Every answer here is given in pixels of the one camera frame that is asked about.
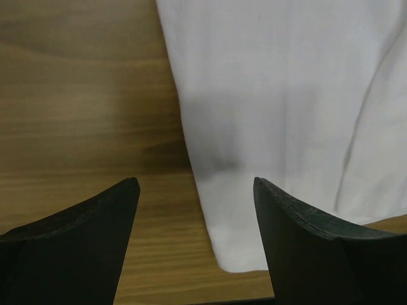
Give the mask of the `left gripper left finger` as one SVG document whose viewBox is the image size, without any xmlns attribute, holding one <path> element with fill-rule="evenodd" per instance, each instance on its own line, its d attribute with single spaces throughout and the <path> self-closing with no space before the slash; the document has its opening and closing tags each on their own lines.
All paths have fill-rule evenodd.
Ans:
<svg viewBox="0 0 407 305">
<path fill-rule="evenodd" d="M 135 177 L 1 235 L 1 304 L 112 304 L 141 189 Z"/>
</svg>

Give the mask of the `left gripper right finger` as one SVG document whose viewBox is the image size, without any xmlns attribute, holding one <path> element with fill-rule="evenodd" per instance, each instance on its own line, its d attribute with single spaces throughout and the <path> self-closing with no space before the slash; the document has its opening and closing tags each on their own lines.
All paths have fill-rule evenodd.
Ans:
<svg viewBox="0 0 407 305">
<path fill-rule="evenodd" d="M 353 224 L 255 178 L 277 304 L 405 304 L 406 235 Z"/>
</svg>

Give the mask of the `white t-shirt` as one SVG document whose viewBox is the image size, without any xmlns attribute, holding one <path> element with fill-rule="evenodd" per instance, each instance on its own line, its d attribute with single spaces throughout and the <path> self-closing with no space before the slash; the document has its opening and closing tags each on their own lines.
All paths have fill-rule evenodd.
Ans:
<svg viewBox="0 0 407 305">
<path fill-rule="evenodd" d="M 356 224 L 406 213 L 405 1 L 157 7 L 221 269 L 266 269 L 255 177 Z"/>
</svg>

